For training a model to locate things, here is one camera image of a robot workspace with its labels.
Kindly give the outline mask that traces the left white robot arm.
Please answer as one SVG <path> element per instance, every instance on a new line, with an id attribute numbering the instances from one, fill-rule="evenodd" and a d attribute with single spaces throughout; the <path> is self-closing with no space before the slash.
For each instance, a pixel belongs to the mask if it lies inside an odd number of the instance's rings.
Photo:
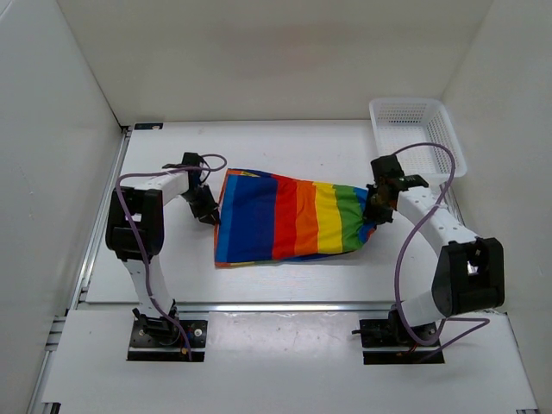
<path id="1" fill-rule="evenodd" d="M 114 184 L 105 242 L 133 281 L 139 299 L 133 310 L 135 319 L 162 347 L 189 343 L 160 265 L 164 208 L 182 198 L 196 220 L 218 225 L 219 206 L 207 178 L 226 166 L 227 160 L 220 154 L 185 153 L 179 163 L 166 164 L 158 172 L 125 173 Z"/>

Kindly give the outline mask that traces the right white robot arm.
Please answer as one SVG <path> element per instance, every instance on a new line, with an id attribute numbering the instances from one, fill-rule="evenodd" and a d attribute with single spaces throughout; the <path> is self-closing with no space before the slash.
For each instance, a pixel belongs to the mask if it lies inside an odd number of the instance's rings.
<path id="1" fill-rule="evenodd" d="M 504 248 L 495 238 L 482 238 L 464 227 L 439 202 L 421 176 L 407 175 L 398 157 L 371 161 L 374 183 L 367 187 L 363 216 L 377 225 L 390 223 L 395 211 L 415 225 L 414 232 L 437 256 L 429 290 L 389 312 L 387 334 L 405 345 L 418 326 L 444 318 L 500 307 L 505 301 Z"/>

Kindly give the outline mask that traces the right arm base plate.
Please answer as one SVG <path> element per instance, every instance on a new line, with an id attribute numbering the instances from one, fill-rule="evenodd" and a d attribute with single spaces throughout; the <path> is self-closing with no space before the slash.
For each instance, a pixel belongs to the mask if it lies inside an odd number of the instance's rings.
<path id="1" fill-rule="evenodd" d="M 400 324 L 396 311 L 387 318 L 364 318 L 351 331 L 361 339 L 365 366 L 440 365 L 445 363 L 441 343 L 415 342 Z"/>

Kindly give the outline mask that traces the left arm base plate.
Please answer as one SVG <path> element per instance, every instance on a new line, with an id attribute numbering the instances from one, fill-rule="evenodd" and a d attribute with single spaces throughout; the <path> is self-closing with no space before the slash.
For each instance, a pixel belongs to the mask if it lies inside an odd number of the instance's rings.
<path id="1" fill-rule="evenodd" d="M 208 334 L 208 321 L 204 319 L 180 320 L 190 347 L 172 324 L 155 332 L 145 329 L 139 319 L 133 321 L 127 352 L 128 361 L 142 362 L 204 362 Z"/>

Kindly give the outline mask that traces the rainbow striped shorts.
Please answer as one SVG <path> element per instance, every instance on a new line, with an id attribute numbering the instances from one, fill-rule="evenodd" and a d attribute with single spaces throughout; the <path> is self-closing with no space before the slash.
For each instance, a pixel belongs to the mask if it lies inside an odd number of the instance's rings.
<path id="1" fill-rule="evenodd" d="M 229 169 L 215 229 L 217 267 L 304 261 L 361 249 L 376 230 L 367 190 Z"/>

